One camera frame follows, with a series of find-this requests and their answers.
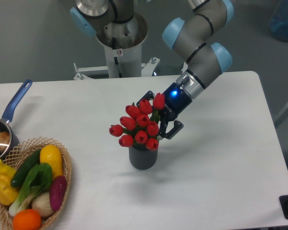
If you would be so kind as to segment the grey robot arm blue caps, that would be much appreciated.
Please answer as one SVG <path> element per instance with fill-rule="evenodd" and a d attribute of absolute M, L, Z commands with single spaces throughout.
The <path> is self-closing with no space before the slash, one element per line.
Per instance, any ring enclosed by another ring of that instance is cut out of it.
<path fill-rule="evenodd" d="M 191 0 L 194 17 L 174 19 L 162 38 L 187 68 L 164 92 L 159 138 L 171 139 L 183 128 L 178 115 L 232 64 L 232 56 L 218 43 L 206 40 L 233 17 L 228 0 Z M 78 0 L 70 10 L 78 28 L 103 45 L 110 78 L 139 77 L 142 43 L 147 37 L 145 19 L 134 11 L 132 0 Z"/>

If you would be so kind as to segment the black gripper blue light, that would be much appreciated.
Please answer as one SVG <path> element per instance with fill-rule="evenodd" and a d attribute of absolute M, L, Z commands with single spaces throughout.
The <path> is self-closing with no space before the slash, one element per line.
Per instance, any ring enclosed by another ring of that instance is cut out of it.
<path fill-rule="evenodd" d="M 192 102 L 192 99 L 176 82 L 172 83 L 163 92 L 163 95 L 165 97 L 165 107 L 159 111 L 160 120 L 173 121 L 173 127 L 167 131 L 168 123 L 161 123 L 157 139 L 170 140 L 184 127 L 182 122 L 175 119 Z M 136 105 L 140 105 L 142 99 L 150 101 L 154 98 L 155 94 L 152 91 L 148 91 Z"/>

